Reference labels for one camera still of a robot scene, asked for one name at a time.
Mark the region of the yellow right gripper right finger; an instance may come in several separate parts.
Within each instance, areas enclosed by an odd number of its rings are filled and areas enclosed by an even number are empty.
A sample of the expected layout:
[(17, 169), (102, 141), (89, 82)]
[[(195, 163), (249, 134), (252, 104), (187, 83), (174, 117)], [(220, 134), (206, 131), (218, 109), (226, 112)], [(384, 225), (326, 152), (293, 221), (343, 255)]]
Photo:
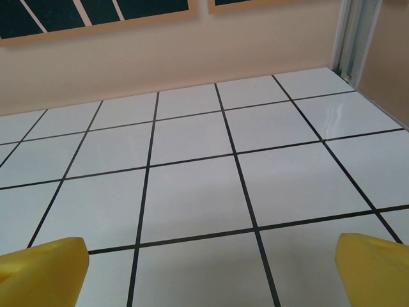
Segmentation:
[(351, 307), (409, 307), (409, 246), (343, 233), (335, 261)]

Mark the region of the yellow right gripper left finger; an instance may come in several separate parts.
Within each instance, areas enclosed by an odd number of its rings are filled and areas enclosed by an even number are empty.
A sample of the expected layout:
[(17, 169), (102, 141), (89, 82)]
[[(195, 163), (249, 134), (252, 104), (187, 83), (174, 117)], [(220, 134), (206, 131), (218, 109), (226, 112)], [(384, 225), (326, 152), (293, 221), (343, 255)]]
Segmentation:
[(80, 237), (2, 255), (0, 307), (75, 307), (88, 267)]

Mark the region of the aluminium corner post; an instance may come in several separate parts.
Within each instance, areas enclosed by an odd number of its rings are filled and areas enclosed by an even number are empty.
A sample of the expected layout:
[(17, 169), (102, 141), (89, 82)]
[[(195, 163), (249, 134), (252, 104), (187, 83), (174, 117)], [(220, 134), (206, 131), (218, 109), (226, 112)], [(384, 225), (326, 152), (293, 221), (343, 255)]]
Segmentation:
[(358, 88), (382, 0), (342, 0), (331, 69)]

